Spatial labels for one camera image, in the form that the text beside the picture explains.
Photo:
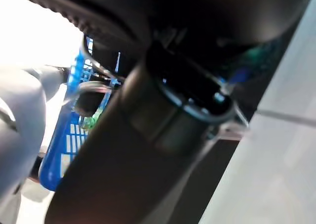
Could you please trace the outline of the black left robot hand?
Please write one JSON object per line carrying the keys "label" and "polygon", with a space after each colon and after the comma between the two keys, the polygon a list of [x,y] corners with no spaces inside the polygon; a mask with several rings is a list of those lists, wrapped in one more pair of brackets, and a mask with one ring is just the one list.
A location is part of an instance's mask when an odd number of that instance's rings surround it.
{"label": "black left robot hand", "polygon": [[237,110],[218,75],[310,0],[30,0],[133,66],[67,169],[47,224],[140,224]]}

